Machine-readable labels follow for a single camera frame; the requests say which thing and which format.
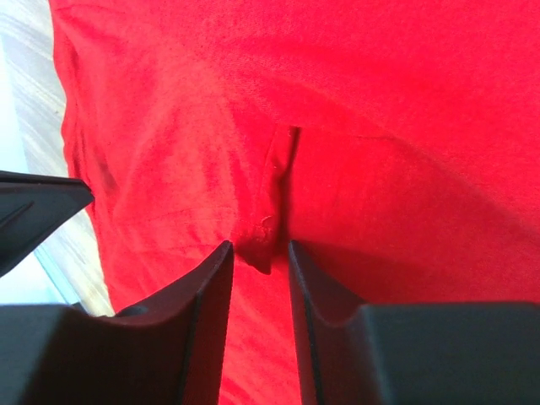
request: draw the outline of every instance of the red cloth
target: red cloth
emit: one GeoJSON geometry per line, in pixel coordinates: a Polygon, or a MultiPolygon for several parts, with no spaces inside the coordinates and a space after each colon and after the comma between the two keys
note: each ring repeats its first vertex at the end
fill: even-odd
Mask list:
{"type": "Polygon", "coordinates": [[[373,302],[538,301],[539,7],[51,0],[115,309],[231,239],[221,402],[282,404],[288,238],[373,302]]]}

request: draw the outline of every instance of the light blue surface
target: light blue surface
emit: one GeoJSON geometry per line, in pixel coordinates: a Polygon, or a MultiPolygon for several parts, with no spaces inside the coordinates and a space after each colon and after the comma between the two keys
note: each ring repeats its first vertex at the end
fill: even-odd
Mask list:
{"type": "MultiPolygon", "coordinates": [[[[1,39],[0,170],[28,172],[1,39]]],[[[34,252],[28,255],[15,269],[0,278],[0,305],[66,302],[67,300],[48,277],[34,252]]]]}

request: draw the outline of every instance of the red garment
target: red garment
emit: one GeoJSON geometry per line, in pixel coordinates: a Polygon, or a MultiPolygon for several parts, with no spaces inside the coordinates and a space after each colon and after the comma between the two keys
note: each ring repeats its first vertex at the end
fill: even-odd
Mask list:
{"type": "Polygon", "coordinates": [[[235,243],[222,403],[300,402],[288,238],[373,302],[540,299],[538,3],[51,8],[115,309],[235,243]]]}

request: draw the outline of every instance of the black plastic part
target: black plastic part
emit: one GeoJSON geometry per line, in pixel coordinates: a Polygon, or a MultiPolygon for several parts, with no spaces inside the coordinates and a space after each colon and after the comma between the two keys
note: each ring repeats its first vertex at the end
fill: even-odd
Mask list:
{"type": "Polygon", "coordinates": [[[80,180],[0,171],[0,277],[93,199],[80,180]]]}
{"type": "Polygon", "coordinates": [[[0,307],[0,403],[218,402],[233,249],[115,317],[0,307]]]}
{"type": "Polygon", "coordinates": [[[537,305],[367,305],[289,258],[304,404],[540,403],[537,305]]]}

